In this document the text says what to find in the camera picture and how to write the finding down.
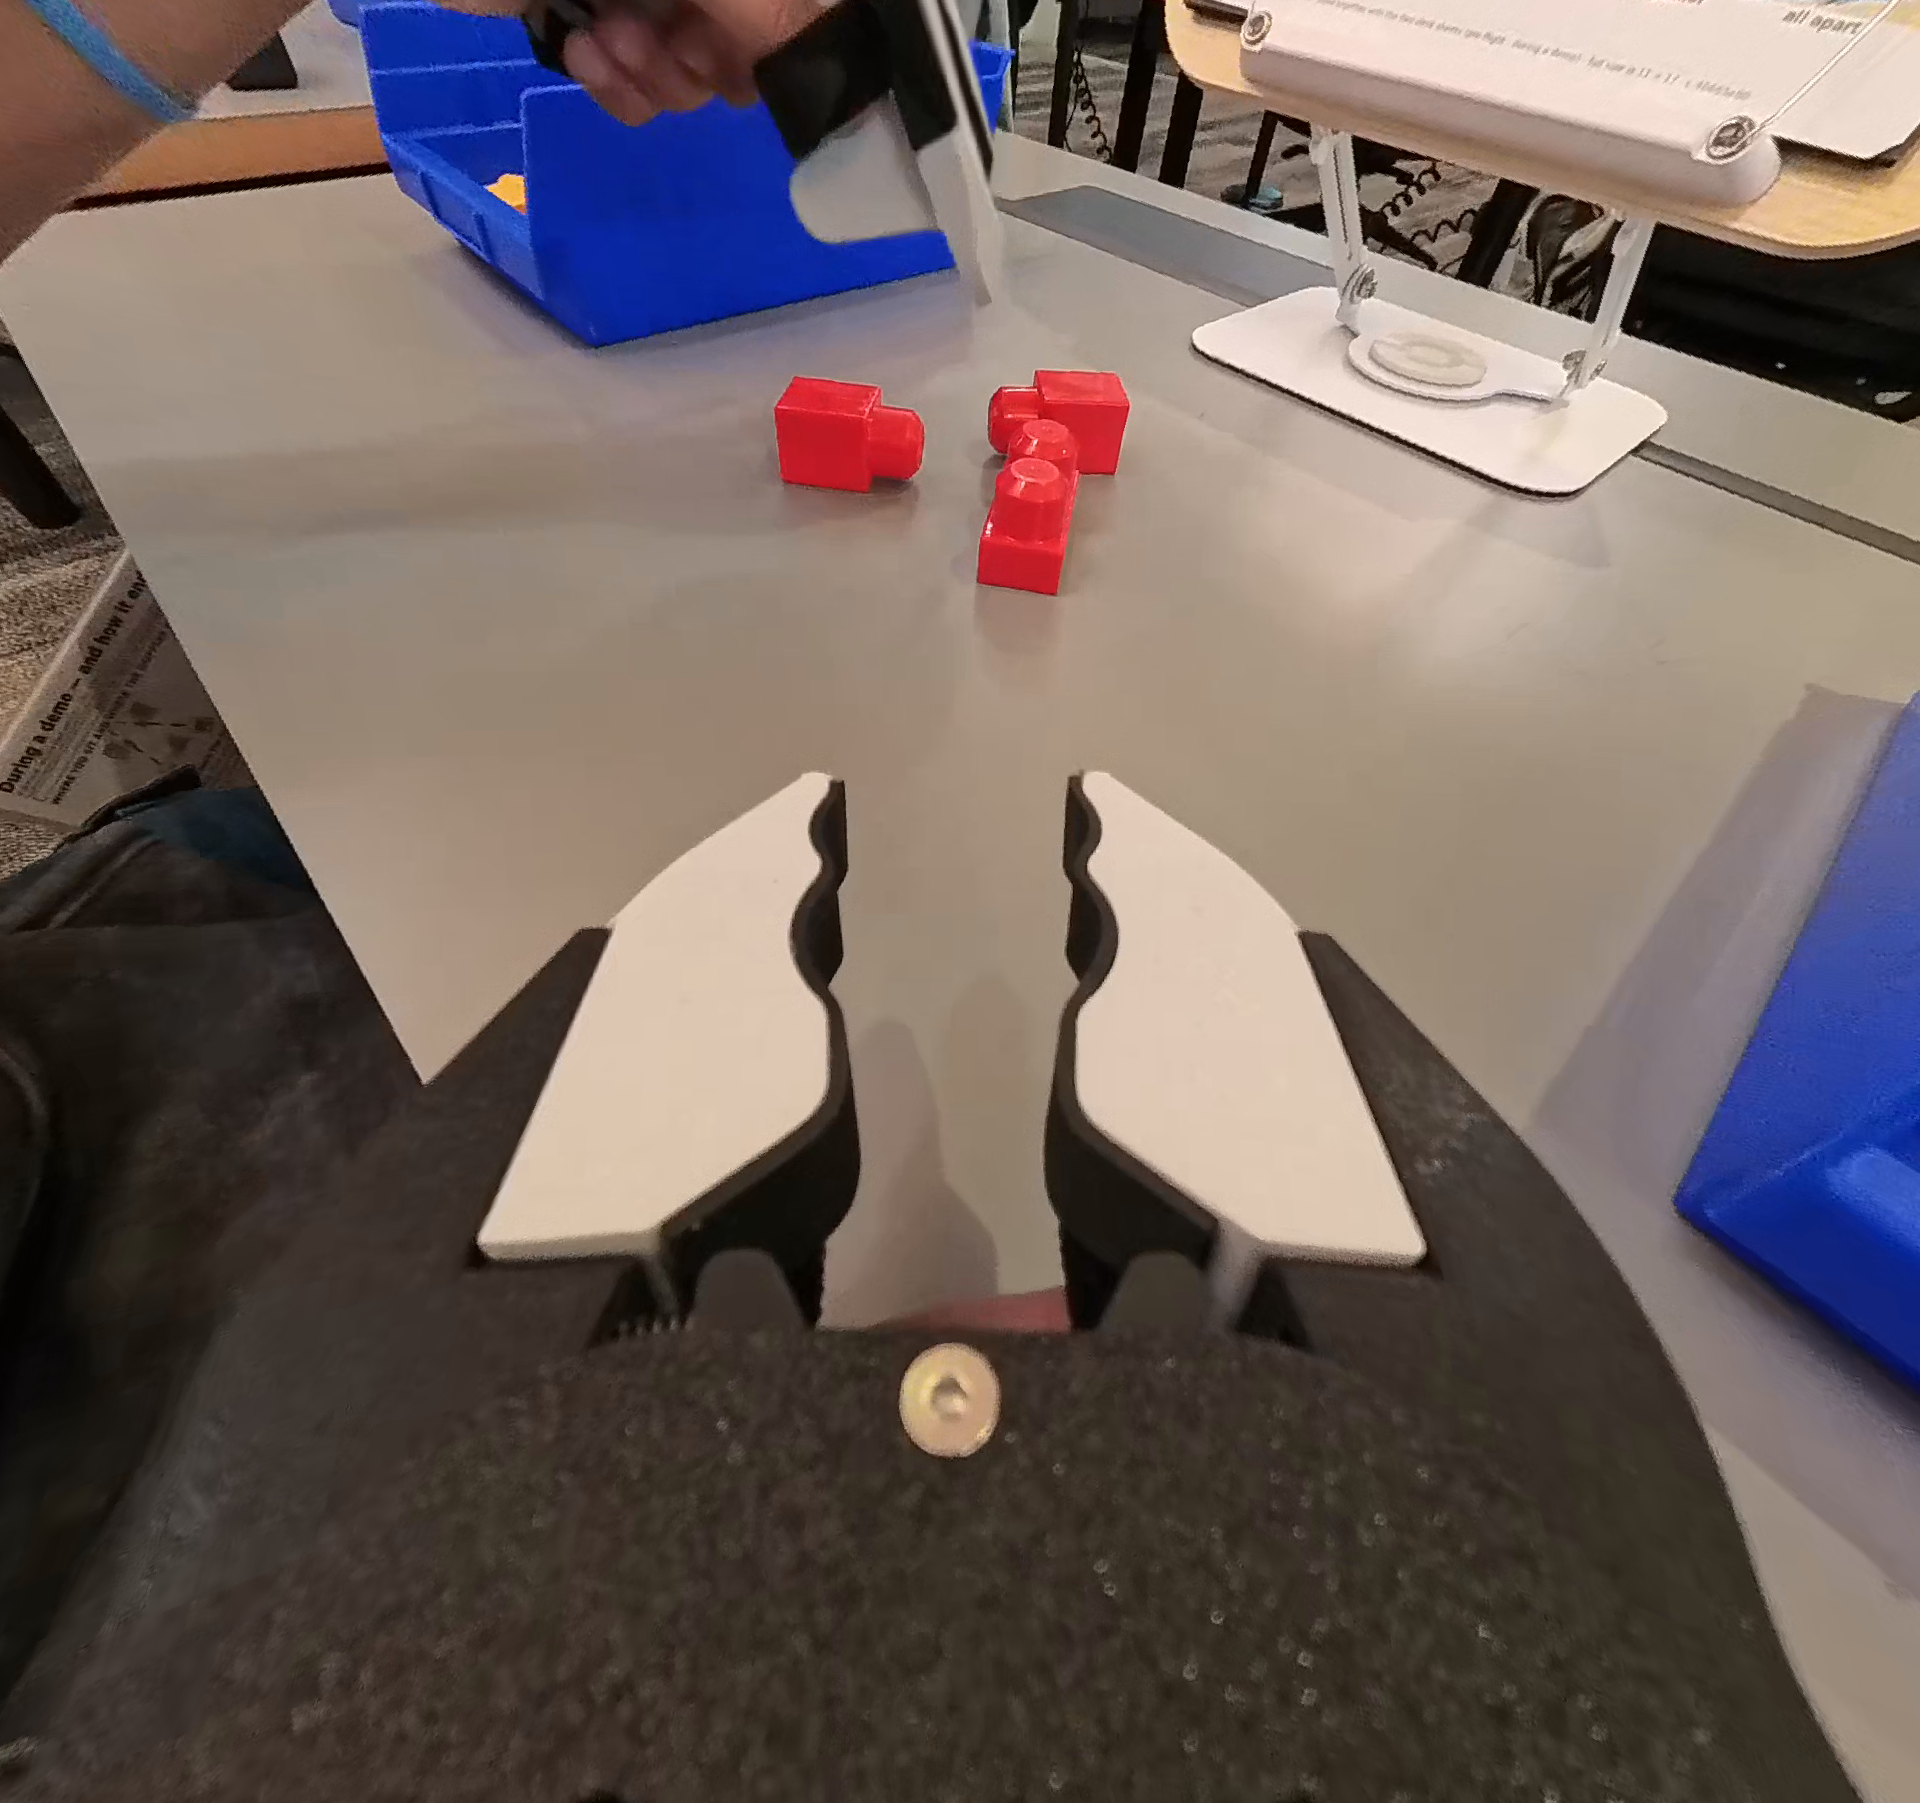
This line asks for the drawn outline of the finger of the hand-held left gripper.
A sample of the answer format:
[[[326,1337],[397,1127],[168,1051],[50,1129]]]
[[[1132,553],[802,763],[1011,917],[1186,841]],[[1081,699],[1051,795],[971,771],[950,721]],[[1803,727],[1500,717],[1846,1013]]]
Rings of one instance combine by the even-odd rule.
[[[995,135],[955,0],[900,0],[900,121],[931,223],[985,305],[1001,269]]]

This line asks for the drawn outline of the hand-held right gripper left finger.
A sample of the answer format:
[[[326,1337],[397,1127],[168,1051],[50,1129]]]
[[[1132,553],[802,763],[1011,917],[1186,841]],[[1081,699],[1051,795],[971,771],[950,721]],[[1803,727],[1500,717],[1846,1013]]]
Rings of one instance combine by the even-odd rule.
[[[475,1233],[491,1267],[616,1265],[607,1331],[765,1257],[807,1325],[859,1177],[848,789],[806,771],[659,869],[596,961]]]

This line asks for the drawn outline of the white stand with wooden board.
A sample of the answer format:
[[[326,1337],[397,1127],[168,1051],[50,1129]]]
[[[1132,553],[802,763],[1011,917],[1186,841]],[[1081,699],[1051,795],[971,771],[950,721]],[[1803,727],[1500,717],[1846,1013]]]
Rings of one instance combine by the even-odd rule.
[[[1250,79],[1267,23],[1166,0],[1174,61],[1198,87],[1255,99],[1305,127],[1329,283],[1304,285],[1191,333],[1193,351],[1507,491],[1583,491],[1665,423],[1660,401],[1607,379],[1658,229],[1770,255],[1852,257],[1915,237],[1915,137],[1884,163],[1775,143],[1733,121],[1702,143],[1558,115],[1473,109],[1430,89],[1383,93],[1354,71],[1281,65]],[[1568,351],[1501,341],[1400,301],[1365,249],[1357,141],[1556,189],[1615,219],[1595,323]]]

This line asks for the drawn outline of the white paper label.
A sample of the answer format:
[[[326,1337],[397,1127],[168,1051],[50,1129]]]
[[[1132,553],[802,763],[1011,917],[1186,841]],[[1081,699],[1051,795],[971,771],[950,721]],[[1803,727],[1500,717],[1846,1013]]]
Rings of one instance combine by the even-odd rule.
[[[3,817],[71,831],[180,771],[218,783],[235,765],[149,581],[119,551],[3,727]]]

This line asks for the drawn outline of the wooden edged table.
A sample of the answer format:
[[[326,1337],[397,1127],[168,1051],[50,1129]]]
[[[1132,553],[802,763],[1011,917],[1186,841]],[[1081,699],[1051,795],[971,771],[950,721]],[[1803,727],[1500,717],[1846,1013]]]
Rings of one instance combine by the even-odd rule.
[[[362,177],[385,165],[369,105],[208,117],[144,141],[71,205]]]

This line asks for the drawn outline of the person's left forearm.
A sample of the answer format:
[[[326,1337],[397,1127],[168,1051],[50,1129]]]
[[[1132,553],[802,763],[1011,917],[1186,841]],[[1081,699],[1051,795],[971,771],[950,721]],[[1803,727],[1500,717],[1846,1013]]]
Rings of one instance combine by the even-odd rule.
[[[161,127],[30,0],[1,0],[1,259]]]

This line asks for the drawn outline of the blue wristband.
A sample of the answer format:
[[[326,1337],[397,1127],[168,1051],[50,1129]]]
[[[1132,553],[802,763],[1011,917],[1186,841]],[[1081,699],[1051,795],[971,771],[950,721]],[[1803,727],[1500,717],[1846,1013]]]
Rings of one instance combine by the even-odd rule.
[[[198,101],[149,75],[80,0],[17,0],[40,27],[144,119],[174,127],[198,117]]]

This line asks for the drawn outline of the red two-stud toy block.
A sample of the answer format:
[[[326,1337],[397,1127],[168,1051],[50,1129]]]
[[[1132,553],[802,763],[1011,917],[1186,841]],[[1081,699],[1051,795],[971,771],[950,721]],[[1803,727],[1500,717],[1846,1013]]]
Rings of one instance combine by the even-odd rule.
[[[1068,425],[1032,419],[1010,437],[981,521],[980,585],[1058,595],[1071,539],[1081,455]]]

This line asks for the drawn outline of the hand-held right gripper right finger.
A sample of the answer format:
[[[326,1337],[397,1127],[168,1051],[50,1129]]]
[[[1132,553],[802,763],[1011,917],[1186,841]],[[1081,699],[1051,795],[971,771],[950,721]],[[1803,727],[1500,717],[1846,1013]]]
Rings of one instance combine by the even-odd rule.
[[[1227,1331],[1427,1295],[1427,1237],[1300,925],[1105,769],[1068,779],[1043,1187],[1069,1323],[1166,1277]]]

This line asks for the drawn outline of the person's blue jeans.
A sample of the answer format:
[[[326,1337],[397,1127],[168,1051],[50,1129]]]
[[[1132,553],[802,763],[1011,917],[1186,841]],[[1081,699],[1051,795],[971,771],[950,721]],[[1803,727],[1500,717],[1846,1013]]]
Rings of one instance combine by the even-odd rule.
[[[320,897],[264,793],[255,785],[209,787],[193,765],[180,765],[107,801],[80,833],[157,841],[286,893]]]

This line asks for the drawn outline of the red one-stud toy block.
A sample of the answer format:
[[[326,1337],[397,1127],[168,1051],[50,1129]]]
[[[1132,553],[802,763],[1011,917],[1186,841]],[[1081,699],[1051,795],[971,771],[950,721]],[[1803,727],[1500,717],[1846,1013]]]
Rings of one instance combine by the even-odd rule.
[[[780,479],[868,493],[911,481],[924,463],[922,417],[884,399],[876,383],[793,375],[773,405]]]
[[[985,405],[985,437],[1007,455],[1032,423],[1056,423],[1076,445],[1081,473],[1115,475],[1132,399],[1120,375],[1087,369],[1036,369],[1028,381],[995,387]]]

